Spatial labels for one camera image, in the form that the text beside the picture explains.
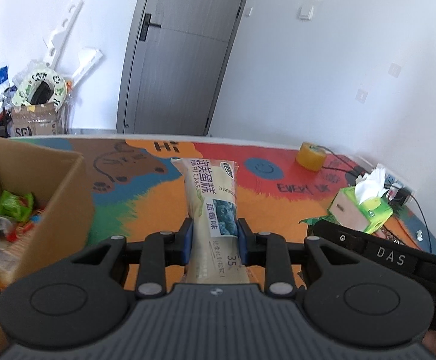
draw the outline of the tissue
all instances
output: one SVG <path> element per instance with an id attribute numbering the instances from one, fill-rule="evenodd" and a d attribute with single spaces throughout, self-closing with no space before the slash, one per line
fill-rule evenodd
<path id="1" fill-rule="evenodd" d="M 385 188 L 386 169 L 378 166 L 371 174 L 358 176 L 355 186 L 355 197 L 358 204 L 371 198 L 381 198 L 387 191 Z"/>

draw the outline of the colorful tabletop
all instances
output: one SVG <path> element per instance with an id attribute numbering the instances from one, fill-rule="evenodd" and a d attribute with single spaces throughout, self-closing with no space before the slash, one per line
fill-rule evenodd
<path id="1" fill-rule="evenodd" d="M 307 225 L 300 220 L 326 215 L 327 207 L 342 187 L 354 185 L 353 161 L 348 168 L 334 156 L 322 169 L 312 172 L 295 161 L 296 150 L 229 143 L 177 142 L 175 140 L 27 138 L 28 142 L 84 155 L 95 203 L 95 218 L 88 244 L 113 234 L 128 241 L 143 240 L 161 231 L 177 231 L 187 216 L 184 181 L 171 158 L 208 158 L 235 161 L 238 216 L 245 218 L 254 232 L 272 231 L 290 242 L 303 242 Z M 380 237 L 400 241 L 429 251 L 428 234 L 421 221 L 408 209 L 388 220 Z M 422 229 L 423 241 L 416 232 Z M 430 238 L 436 254 L 436 240 Z M 130 272 L 130 280 L 135 271 Z M 262 282 L 264 270 L 252 273 Z M 168 288 L 179 281 L 181 267 L 167 268 Z"/>

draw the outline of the white wall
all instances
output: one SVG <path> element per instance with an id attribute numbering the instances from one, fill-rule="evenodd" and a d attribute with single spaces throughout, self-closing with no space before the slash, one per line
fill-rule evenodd
<path id="1" fill-rule="evenodd" d="M 315 3 L 311 22 L 297 14 Z M 405 176 L 436 236 L 436 0 L 247 0 L 213 136 L 310 140 Z M 394 78 L 391 63 L 402 66 Z M 358 89 L 368 92 L 364 104 Z"/>
<path id="2" fill-rule="evenodd" d="M 104 59 L 75 96 L 73 128 L 116 128 L 121 72 L 137 0 L 84 0 L 57 69 L 71 74 L 83 47 L 101 49 Z M 70 0 L 0 0 L 0 67 L 10 75 L 30 59 L 42 59 L 43 38 L 58 25 Z"/>

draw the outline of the green tissue box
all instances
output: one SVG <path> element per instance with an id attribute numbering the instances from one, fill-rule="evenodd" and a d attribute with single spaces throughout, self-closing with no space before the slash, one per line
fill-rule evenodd
<path id="1" fill-rule="evenodd" d="M 339 190 L 328 207 L 328 212 L 342 226 L 368 234 L 377 231 L 393 214 L 392 208 L 383 198 L 371 198 L 358 204 L 355 187 Z"/>

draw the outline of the gray door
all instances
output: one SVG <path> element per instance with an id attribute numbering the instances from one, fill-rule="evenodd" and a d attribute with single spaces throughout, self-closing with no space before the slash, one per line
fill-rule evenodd
<path id="1" fill-rule="evenodd" d="M 240 4 L 147 0 L 125 116 L 135 133 L 203 135 Z"/>

